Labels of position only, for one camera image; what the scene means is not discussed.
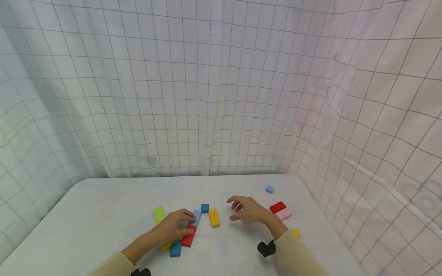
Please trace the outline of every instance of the rectangular block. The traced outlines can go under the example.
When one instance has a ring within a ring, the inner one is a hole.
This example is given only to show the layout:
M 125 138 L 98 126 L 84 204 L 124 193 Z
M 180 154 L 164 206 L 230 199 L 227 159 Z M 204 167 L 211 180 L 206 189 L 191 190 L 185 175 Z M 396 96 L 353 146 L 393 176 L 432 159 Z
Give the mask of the rectangular block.
M 153 214 L 155 215 L 156 222 L 160 222 L 162 219 L 164 219 L 164 211 L 163 206 L 158 206 L 153 210 Z
M 208 213 L 209 212 L 209 204 L 203 203 L 201 204 L 201 213 Z
M 280 220 L 285 220 L 286 218 L 292 216 L 292 212 L 290 212 L 289 209 L 285 208 L 277 212 L 275 215 L 277 215 Z
M 282 201 L 280 201 L 277 204 L 270 206 L 270 211 L 272 211 L 272 213 L 275 214 L 285 208 L 286 208 L 286 205 L 284 203 L 282 203 Z
M 221 225 L 220 219 L 218 218 L 218 213 L 215 209 L 209 211 L 209 218 L 210 218 L 210 223 L 212 224 L 212 228 Z
M 188 225 L 187 228 L 192 229 L 194 231 L 194 234 L 190 235 L 190 236 L 183 237 L 183 239 L 181 240 L 181 245 L 186 246 L 186 247 L 190 247 L 192 245 L 193 239 L 196 234 L 196 226 Z
M 201 218 L 201 211 L 200 210 L 194 210 L 193 214 L 194 214 L 194 216 L 196 218 L 196 221 L 189 223 L 189 225 L 198 226 L 199 219 Z
M 179 257 L 181 256 L 181 243 L 172 243 L 170 247 L 170 256 Z
M 169 243 L 169 244 L 162 246 L 161 249 L 163 249 L 163 251 L 164 251 L 164 250 L 170 248 L 171 246 L 172 246 L 172 243 Z
M 273 191 L 275 191 L 275 188 L 272 187 L 272 186 L 270 186 L 270 185 L 267 185 L 267 187 L 266 187 L 266 192 L 268 192 L 268 193 L 273 193 Z
M 292 228 L 292 232 L 293 232 L 293 234 L 295 234 L 295 237 L 296 237 L 297 239 L 299 239 L 299 237 L 301 237 L 301 233 L 299 233 L 299 231 L 296 230 L 295 228 Z

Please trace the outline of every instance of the black wrist strap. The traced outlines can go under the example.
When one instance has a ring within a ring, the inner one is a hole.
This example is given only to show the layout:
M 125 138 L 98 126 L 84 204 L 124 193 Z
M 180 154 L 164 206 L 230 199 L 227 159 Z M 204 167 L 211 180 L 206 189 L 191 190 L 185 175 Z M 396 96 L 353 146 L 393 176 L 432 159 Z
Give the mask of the black wrist strap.
M 145 268 L 140 272 L 139 269 L 136 269 L 134 272 L 132 272 L 131 276 L 150 276 L 150 270 Z
M 269 244 L 265 244 L 264 242 L 260 242 L 258 244 L 258 251 L 263 255 L 264 257 L 270 256 L 272 254 L 275 254 L 276 252 L 276 245 L 275 241 L 272 240 L 269 242 Z

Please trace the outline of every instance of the white table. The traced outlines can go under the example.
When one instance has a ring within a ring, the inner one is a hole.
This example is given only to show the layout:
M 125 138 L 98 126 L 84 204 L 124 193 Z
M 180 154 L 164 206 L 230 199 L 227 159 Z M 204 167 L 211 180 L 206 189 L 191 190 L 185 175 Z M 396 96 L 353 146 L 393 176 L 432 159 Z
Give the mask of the white table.
M 275 187 L 265 192 L 267 184 Z M 284 202 L 293 213 L 284 220 L 329 274 L 364 275 L 350 251 L 301 180 L 289 174 L 172 178 L 85 179 L 75 184 L 18 248 L 0 265 L 0 275 L 87 275 L 113 252 L 155 226 L 153 208 L 165 213 L 199 209 L 209 203 L 221 226 L 211 228 L 203 214 L 191 248 L 181 257 L 149 252 L 138 263 L 152 275 L 276 275 L 274 256 L 256 247 L 272 237 L 259 223 L 230 222 L 232 195 L 247 195 L 265 207 Z

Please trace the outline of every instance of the light blue block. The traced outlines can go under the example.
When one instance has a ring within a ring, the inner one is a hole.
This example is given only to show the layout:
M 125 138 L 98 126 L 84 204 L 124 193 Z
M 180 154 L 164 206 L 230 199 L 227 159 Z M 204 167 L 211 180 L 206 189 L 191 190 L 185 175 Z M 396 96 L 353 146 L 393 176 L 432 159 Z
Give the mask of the light blue block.
M 203 203 L 201 204 L 201 213 L 208 213 L 209 212 L 209 204 Z
M 275 191 L 275 188 L 272 187 L 272 186 L 270 186 L 270 185 L 267 185 L 267 187 L 266 187 L 266 192 L 268 192 L 268 193 L 273 193 L 273 191 Z
M 194 210 L 193 214 L 194 214 L 194 216 L 196 218 L 196 221 L 189 223 L 189 225 L 194 225 L 194 226 L 197 227 L 198 223 L 199 223 L 199 219 L 201 218 L 201 211 L 200 210 Z
M 181 256 L 181 243 L 172 243 L 170 247 L 170 256 L 171 257 L 179 257 Z

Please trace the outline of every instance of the white curtain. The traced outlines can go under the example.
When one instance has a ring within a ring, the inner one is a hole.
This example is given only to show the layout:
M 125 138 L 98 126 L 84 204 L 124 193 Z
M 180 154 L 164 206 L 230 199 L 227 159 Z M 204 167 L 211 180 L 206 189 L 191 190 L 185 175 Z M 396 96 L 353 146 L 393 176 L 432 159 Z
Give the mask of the white curtain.
M 0 262 L 88 177 L 290 173 L 442 275 L 441 0 L 0 0 Z

